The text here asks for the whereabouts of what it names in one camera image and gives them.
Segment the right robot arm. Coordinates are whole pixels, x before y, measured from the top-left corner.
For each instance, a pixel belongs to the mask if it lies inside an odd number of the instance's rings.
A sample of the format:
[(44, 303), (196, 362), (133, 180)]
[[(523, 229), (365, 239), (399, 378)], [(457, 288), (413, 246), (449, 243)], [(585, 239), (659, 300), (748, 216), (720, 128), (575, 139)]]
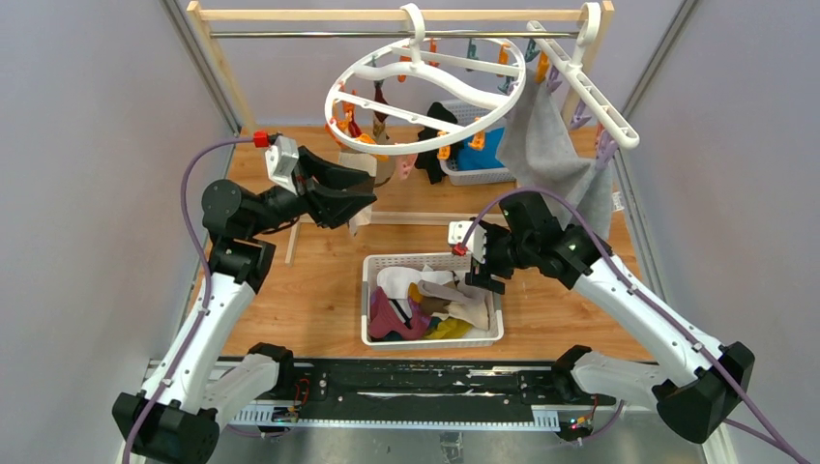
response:
[(470, 260), (467, 284), (502, 295), (515, 271), (536, 269), (604, 310), (653, 363), (575, 345), (551, 367), (555, 394), (569, 403), (603, 395), (653, 409), (681, 438), (705, 443), (744, 401), (754, 355), (744, 343), (723, 343), (672, 309), (577, 210), (561, 225), (544, 195), (518, 188), (497, 198), (504, 225), (482, 217), (449, 224), (453, 253)]

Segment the pink clothespin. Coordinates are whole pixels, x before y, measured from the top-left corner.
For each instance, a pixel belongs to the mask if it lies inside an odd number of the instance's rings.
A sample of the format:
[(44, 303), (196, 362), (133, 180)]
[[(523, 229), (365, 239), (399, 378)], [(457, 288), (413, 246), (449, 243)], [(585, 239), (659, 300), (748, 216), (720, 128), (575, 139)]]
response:
[(401, 155), (396, 158), (395, 175), (401, 181), (406, 180), (415, 167), (417, 154)]

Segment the purple striped sock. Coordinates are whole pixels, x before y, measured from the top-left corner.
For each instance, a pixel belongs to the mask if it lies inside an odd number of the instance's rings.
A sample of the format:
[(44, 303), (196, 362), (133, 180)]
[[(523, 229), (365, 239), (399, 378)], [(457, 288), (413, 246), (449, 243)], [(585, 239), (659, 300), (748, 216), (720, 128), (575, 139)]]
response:
[(389, 298), (382, 287), (371, 293), (369, 310), (366, 332), (374, 339), (396, 333), (401, 340), (417, 340), (425, 335), (431, 321), (418, 302), (410, 298)]

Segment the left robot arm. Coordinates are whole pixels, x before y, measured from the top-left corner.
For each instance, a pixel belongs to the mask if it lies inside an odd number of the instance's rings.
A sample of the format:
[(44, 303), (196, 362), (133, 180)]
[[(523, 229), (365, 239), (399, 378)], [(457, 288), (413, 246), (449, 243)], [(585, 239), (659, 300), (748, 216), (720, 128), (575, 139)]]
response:
[(304, 398), (293, 353), (260, 342), (218, 380), (211, 372), (240, 316), (258, 295), (276, 248), (267, 236), (310, 217), (323, 228), (347, 224), (376, 199), (368, 172), (329, 162), (282, 139), (265, 154), (269, 189), (252, 192), (218, 179), (202, 192), (206, 240), (194, 246), (200, 290), (159, 367), (135, 393), (121, 393), (112, 416), (123, 435), (121, 459), (204, 463), (223, 429), (263, 393)]

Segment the brown beige patterned sock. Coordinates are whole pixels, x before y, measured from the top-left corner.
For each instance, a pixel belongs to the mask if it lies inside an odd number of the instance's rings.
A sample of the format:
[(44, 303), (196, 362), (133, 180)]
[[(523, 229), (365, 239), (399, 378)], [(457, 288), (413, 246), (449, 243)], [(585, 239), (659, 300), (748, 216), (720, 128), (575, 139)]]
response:
[(467, 322), (476, 329), (489, 330), (490, 316), (483, 290), (459, 286), (454, 281), (441, 284), (421, 280), (417, 283), (417, 292), (422, 297), (419, 306), (425, 315), (442, 320), (453, 318)]

